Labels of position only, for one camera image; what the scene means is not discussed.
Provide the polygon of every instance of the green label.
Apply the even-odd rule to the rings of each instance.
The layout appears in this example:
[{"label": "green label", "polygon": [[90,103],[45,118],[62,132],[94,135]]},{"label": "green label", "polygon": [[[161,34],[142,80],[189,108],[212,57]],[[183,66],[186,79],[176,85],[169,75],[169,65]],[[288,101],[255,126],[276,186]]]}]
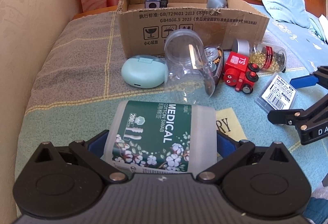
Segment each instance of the green label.
[{"label": "green label", "polygon": [[132,171],[186,172],[189,163],[191,105],[128,101],[113,147],[117,165]]}]

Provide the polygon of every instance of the cardboard box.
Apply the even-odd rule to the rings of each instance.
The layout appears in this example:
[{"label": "cardboard box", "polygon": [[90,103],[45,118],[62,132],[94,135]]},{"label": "cardboard box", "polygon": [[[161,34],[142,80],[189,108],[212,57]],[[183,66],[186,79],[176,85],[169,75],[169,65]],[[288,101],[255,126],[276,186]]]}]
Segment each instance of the cardboard box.
[{"label": "cardboard box", "polygon": [[120,0],[117,8],[125,55],[164,54],[168,35],[192,29],[204,46],[231,49],[235,38],[261,41],[269,18],[242,0],[227,0],[228,8],[206,9],[207,0],[169,0],[167,8],[145,9],[145,0]]}]

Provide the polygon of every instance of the patterned wallpaper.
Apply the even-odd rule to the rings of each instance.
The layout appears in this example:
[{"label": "patterned wallpaper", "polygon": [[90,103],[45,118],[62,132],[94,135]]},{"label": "patterned wallpaper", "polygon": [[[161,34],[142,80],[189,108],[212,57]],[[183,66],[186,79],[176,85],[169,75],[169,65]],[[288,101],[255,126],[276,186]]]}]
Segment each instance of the patterned wallpaper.
[{"label": "patterned wallpaper", "polygon": [[80,0],[0,0],[0,222],[16,217],[11,195],[17,137],[35,76]]}]

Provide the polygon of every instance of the red label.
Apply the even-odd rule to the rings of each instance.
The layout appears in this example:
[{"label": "red label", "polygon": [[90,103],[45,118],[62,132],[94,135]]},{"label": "red label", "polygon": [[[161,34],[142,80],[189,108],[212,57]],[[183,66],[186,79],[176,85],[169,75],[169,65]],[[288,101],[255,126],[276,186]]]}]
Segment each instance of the red label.
[{"label": "red label", "polygon": [[266,48],[266,58],[262,69],[267,70],[268,68],[270,68],[272,64],[273,50],[272,47],[266,46],[265,48]]}]

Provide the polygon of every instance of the gray gripper base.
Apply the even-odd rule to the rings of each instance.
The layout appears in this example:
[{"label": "gray gripper base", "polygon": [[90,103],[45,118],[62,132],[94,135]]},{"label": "gray gripper base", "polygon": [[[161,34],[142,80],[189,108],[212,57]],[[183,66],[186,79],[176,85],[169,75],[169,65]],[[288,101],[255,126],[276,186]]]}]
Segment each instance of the gray gripper base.
[{"label": "gray gripper base", "polygon": [[214,185],[194,181],[191,174],[135,174],[113,184],[85,212],[60,220],[20,217],[16,224],[307,224],[300,217],[267,221],[232,208]]}]

